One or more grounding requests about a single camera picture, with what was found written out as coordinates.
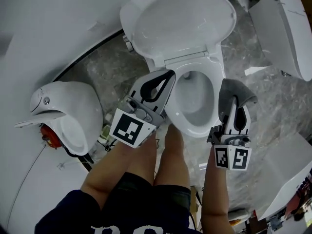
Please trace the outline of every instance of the toilet bowl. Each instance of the toilet bowl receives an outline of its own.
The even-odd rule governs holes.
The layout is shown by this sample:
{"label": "toilet bowl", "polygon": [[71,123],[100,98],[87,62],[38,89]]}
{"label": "toilet bowl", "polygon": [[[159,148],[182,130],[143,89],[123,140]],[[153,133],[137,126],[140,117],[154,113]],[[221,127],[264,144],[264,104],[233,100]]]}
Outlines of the toilet bowl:
{"label": "toilet bowl", "polygon": [[72,154],[87,154],[97,141],[103,111],[94,89],[82,82],[55,81],[37,89],[30,99],[30,119],[15,127],[44,123]]}
{"label": "toilet bowl", "polygon": [[171,122],[192,137],[219,123],[218,96],[225,78],[221,41],[236,13],[227,0],[131,0],[120,20],[150,72],[172,69],[176,82],[165,106]]}
{"label": "toilet bowl", "polygon": [[260,0],[249,9],[261,48],[272,64],[312,79],[312,33],[301,0]]}

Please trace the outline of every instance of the dark shorts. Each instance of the dark shorts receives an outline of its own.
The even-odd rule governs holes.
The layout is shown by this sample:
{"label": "dark shorts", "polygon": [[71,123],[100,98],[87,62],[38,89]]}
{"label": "dark shorts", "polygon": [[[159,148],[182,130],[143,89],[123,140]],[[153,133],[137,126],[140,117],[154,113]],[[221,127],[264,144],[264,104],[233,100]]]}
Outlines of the dark shorts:
{"label": "dark shorts", "polygon": [[109,195],[102,210],[105,225],[142,222],[168,229],[187,229],[191,190],[183,186],[152,186],[145,179],[125,173]]}

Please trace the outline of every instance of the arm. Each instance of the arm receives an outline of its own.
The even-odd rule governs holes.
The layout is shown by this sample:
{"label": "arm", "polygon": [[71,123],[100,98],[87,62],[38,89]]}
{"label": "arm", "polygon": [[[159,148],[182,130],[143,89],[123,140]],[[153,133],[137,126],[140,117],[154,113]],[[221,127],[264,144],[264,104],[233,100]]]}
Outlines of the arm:
{"label": "arm", "polygon": [[102,209],[109,193],[130,165],[134,149],[118,142],[86,177],[81,190],[91,195]]}
{"label": "arm", "polygon": [[215,167],[213,148],[206,169],[201,210],[204,234],[233,234],[228,220],[229,196],[226,187],[226,170]]}

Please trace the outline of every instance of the leg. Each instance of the leg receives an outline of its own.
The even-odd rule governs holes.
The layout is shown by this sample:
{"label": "leg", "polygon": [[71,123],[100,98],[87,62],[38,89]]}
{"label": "leg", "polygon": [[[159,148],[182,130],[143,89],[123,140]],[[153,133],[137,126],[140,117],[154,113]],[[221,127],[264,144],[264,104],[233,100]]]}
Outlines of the leg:
{"label": "leg", "polygon": [[135,152],[127,172],[142,177],[152,185],[154,182],[157,152],[156,134],[154,133]]}
{"label": "leg", "polygon": [[181,132],[171,124],[165,137],[165,150],[154,185],[178,185],[190,188],[190,175],[183,156]]}

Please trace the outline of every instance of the marble floor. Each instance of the marble floor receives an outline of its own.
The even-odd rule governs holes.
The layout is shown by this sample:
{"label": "marble floor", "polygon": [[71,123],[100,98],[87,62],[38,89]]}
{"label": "marble floor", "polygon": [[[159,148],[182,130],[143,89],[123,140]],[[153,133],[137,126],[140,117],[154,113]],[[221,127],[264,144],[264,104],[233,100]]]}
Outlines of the marble floor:
{"label": "marble floor", "polygon": [[[230,36],[221,43],[225,73],[227,78],[246,84],[258,96],[258,103],[248,105],[252,118],[250,136],[253,148],[249,168],[246,172],[228,172],[228,191],[231,209],[253,210],[252,189],[261,173],[261,161],[265,154],[274,152],[274,146],[282,138],[296,132],[303,137],[311,133],[312,81],[284,77],[264,57],[247,12],[256,0],[243,0],[244,3],[242,0],[229,1],[236,10],[237,23]],[[267,68],[245,75],[245,70],[251,67]],[[129,53],[122,35],[119,35],[77,63],[60,80],[91,84],[106,114],[114,111],[134,81],[148,72],[144,58],[135,52]],[[166,129],[167,125],[163,124],[157,131],[160,142],[156,170],[164,148]],[[206,143],[206,138],[195,139],[184,135],[184,141],[191,183],[201,192],[205,169],[199,165],[207,162],[210,145]],[[96,160],[105,155],[101,146],[95,149]]]}

